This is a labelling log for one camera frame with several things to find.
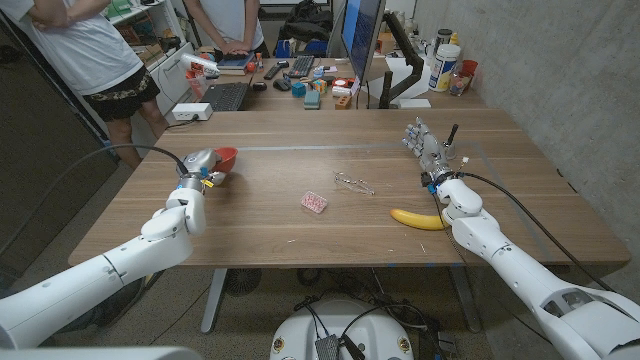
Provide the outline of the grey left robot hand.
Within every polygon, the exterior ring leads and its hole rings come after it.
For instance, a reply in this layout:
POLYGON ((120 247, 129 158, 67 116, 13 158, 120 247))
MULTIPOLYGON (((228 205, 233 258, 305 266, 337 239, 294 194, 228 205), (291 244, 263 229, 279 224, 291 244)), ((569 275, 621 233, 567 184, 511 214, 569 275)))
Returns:
POLYGON ((221 185, 228 173, 214 170, 214 166, 222 160, 212 148, 203 149, 185 156, 182 164, 187 173, 181 175, 177 189, 192 189, 205 193, 207 187, 221 185))

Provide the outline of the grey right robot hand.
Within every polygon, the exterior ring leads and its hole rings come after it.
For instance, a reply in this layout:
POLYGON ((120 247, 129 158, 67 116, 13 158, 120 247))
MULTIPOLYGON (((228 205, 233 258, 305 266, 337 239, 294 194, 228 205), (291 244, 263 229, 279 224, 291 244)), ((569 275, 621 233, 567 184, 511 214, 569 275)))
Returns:
POLYGON ((454 124, 447 140, 440 142, 421 117, 416 118, 415 124, 407 125, 402 143, 418 158, 424 187, 429 184, 436 187, 453 174, 448 161, 456 157, 457 130, 458 125, 454 124))

